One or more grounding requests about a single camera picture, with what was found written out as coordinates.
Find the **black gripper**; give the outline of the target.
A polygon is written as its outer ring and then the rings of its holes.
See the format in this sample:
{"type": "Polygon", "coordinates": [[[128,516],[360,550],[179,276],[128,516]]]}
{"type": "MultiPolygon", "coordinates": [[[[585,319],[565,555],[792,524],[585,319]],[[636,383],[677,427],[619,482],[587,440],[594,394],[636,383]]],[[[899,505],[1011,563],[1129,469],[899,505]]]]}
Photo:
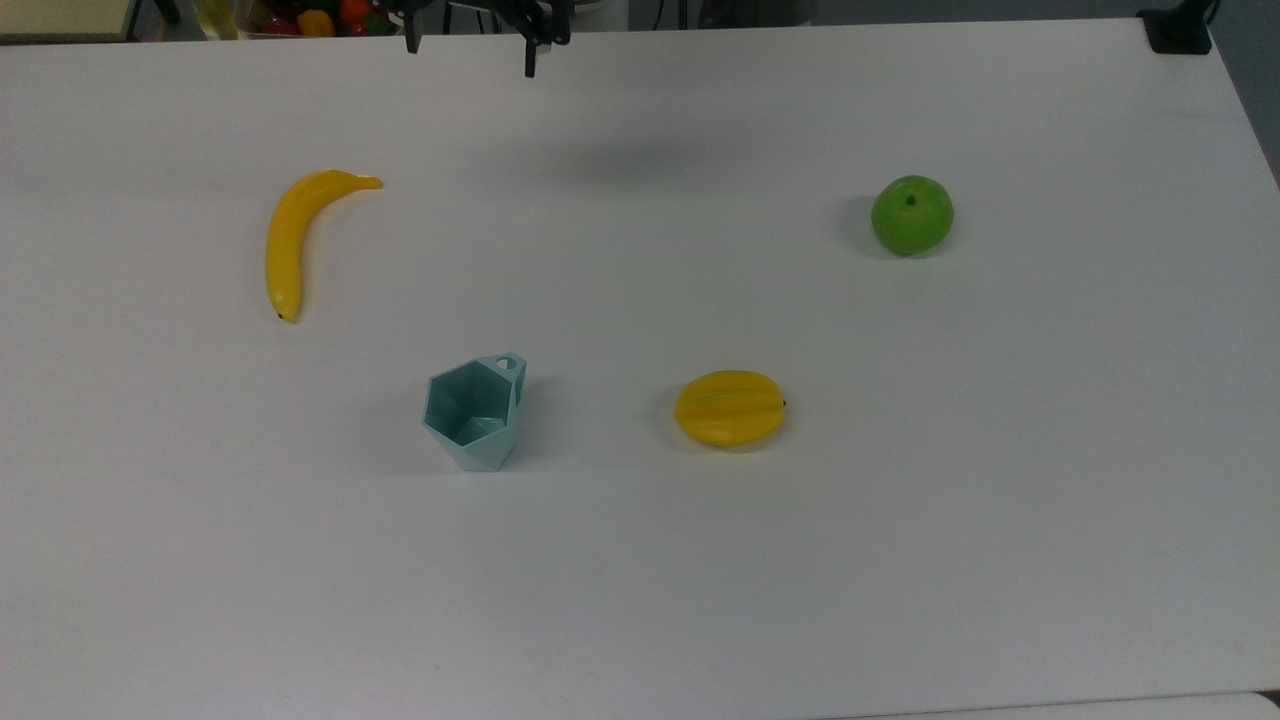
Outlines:
{"type": "MultiPolygon", "coordinates": [[[[435,1],[387,1],[387,13],[404,28],[404,44],[410,54],[419,51],[421,31],[417,15],[435,1]]],[[[525,37],[524,77],[536,76],[538,54],[541,46],[567,45],[571,38],[571,1],[453,1],[490,12],[506,26],[525,37]]]]}

